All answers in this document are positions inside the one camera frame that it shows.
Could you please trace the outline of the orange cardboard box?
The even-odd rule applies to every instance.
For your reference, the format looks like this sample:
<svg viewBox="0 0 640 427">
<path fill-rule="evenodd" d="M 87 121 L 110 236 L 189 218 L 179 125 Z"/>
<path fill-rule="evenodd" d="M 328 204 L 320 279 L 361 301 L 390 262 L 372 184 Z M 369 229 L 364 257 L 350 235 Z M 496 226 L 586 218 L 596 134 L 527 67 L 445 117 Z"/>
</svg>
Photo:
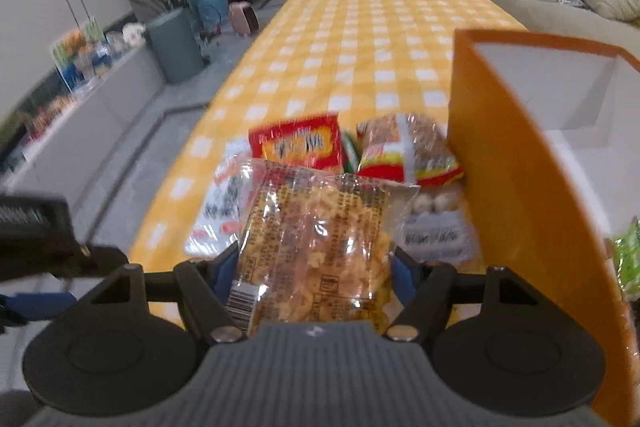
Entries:
<svg viewBox="0 0 640 427">
<path fill-rule="evenodd" d="M 639 419 L 639 347 L 610 238 L 639 213 L 639 62 L 597 41 L 515 30 L 454 34 L 448 141 L 491 265 L 505 265 L 598 340 L 592 406 Z"/>
</svg>

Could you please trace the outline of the white TV cabinet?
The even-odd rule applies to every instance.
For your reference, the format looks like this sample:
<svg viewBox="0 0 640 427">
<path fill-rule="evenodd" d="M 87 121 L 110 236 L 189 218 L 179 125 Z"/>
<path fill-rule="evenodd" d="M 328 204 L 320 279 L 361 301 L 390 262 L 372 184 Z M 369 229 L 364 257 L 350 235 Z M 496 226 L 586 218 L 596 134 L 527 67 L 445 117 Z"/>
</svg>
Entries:
<svg viewBox="0 0 640 427">
<path fill-rule="evenodd" d="M 26 147 L 26 159 L 1 179 L 1 190 L 62 196 L 75 207 L 115 145 L 164 86 L 150 47 L 129 51 Z"/>
</svg>

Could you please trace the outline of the pink small heater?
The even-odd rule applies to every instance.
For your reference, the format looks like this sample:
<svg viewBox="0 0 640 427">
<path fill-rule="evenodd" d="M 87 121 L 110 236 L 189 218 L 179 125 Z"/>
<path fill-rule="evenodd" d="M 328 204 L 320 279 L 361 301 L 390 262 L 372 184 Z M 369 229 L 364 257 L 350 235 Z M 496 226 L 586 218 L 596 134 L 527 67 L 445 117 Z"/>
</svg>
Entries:
<svg viewBox="0 0 640 427">
<path fill-rule="evenodd" d="M 257 34 L 259 31 L 259 20 L 250 2 L 230 3 L 229 20 L 233 30 L 239 36 L 248 37 Z"/>
</svg>

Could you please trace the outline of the blue water bottle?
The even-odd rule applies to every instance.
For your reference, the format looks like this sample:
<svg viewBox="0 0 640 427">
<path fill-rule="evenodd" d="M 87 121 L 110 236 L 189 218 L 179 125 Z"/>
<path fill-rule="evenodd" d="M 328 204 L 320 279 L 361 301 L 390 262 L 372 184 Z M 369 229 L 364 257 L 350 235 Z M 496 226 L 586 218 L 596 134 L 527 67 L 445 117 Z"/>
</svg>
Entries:
<svg viewBox="0 0 640 427">
<path fill-rule="evenodd" d="M 189 2 L 203 30 L 218 34 L 222 26 L 228 22 L 229 0 L 189 0 Z"/>
</svg>

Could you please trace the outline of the clear fried snack bag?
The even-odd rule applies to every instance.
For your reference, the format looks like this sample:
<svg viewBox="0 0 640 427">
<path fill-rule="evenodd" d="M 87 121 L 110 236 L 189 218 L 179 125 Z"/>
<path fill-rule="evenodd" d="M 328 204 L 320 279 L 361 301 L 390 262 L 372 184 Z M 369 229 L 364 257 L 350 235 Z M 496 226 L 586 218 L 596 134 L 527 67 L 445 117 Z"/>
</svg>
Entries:
<svg viewBox="0 0 640 427">
<path fill-rule="evenodd" d="M 247 203 L 227 301 L 239 328 L 368 321 L 384 332 L 400 310 L 392 256 L 418 188 L 261 159 L 240 178 Z"/>
</svg>

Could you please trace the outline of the peanut snack bag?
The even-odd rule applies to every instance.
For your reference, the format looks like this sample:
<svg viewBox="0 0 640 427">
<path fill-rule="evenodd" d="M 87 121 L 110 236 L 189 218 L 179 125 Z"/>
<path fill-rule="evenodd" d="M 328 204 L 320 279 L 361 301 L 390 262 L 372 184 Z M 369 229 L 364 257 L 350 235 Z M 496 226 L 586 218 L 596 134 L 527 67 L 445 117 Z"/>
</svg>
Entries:
<svg viewBox="0 0 640 427">
<path fill-rule="evenodd" d="M 436 122 L 423 114 L 388 114 L 360 122 L 357 173 L 422 187 L 457 181 L 464 169 Z"/>
</svg>

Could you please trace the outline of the grey trash bin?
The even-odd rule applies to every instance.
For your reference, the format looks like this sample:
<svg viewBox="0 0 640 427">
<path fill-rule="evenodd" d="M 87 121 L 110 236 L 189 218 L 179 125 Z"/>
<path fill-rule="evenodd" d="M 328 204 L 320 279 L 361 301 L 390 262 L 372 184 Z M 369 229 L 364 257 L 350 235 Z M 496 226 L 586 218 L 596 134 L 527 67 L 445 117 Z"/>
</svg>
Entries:
<svg viewBox="0 0 640 427">
<path fill-rule="evenodd" d="M 159 15 L 150 20 L 145 29 L 168 83 L 185 82 L 205 68 L 185 9 Z"/>
</svg>

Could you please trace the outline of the yellow checkered tablecloth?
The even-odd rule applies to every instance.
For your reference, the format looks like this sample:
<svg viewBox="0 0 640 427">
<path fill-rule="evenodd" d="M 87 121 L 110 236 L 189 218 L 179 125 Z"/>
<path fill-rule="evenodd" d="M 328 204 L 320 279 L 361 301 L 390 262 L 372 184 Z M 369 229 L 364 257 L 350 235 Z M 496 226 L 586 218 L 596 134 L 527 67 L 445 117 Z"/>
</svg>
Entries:
<svg viewBox="0 0 640 427">
<path fill-rule="evenodd" d="M 210 102 L 157 191 L 131 261 L 148 272 L 184 245 L 229 143 L 250 130 L 334 113 L 344 131 L 391 113 L 448 124 L 454 34 L 520 30 L 490 0 L 288 0 Z"/>
</svg>

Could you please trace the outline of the white balls snack packet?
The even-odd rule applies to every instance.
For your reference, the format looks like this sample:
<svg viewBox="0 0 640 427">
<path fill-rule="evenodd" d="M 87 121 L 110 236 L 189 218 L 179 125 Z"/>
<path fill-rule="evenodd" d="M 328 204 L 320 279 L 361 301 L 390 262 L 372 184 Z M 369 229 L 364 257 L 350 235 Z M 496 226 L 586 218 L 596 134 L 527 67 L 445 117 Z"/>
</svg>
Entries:
<svg viewBox="0 0 640 427">
<path fill-rule="evenodd" d="M 397 229 L 395 243 L 416 262 L 478 265 L 480 244 L 461 184 L 422 188 Z"/>
</svg>

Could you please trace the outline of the red snack bag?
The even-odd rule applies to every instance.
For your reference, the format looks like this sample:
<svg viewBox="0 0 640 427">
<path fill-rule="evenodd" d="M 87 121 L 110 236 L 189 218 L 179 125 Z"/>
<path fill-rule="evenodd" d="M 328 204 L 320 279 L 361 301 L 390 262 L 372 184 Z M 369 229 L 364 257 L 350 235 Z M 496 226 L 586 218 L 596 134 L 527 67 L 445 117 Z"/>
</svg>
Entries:
<svg viewBox="0 0 640 427">
<path fill-rule="evenodd" d="M 341 173 L 343 145 L 337 113 L 323 113 L 250 129 L 254 158 L 278 164 Z"/>
</svg>

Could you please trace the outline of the beige sofa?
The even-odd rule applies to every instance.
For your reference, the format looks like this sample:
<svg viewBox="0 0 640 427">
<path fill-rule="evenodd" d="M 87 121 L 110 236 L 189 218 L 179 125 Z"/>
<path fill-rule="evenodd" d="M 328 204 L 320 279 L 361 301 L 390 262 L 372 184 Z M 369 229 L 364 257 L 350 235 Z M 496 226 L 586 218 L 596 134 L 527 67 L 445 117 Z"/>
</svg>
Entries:
<svg viewBox="0 0 640 427">
<path fill-rule="evenodd" d="M 491 1 L 531 31 L 599 41 L 639 55 L 639 19 L 629 23 L 608 20 L 582 0 Z"/>
</svg>

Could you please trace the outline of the green snack bag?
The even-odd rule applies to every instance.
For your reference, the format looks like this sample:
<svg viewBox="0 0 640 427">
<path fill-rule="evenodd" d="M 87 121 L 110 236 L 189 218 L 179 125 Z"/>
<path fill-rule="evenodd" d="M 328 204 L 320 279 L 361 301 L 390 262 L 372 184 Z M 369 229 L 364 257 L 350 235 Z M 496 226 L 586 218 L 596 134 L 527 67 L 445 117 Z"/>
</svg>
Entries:
<svg viewBox="0 0 640 427">
<path fill-rule="evenodd" d="M 640 296 L 640 225 L 634 216 L 627 230 L 612 240 L 614 267 L 618 287 L 628 303 Z"/>
</svg>

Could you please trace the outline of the picture frame with flowers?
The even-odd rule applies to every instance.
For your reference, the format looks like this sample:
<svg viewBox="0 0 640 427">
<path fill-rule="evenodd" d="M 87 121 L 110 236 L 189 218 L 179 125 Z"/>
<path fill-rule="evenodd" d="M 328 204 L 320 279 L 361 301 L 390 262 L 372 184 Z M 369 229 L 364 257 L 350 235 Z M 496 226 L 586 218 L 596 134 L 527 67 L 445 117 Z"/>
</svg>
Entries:
<svg viewBox="0 0 640 427">
<path fill-rule="evenodd" d="M 49 51 L 58 75 L 70 92 L 104 74 L 114 63 L 112 48 L 94 17 L 66 32 L 50 45 Z"/>
</svg>

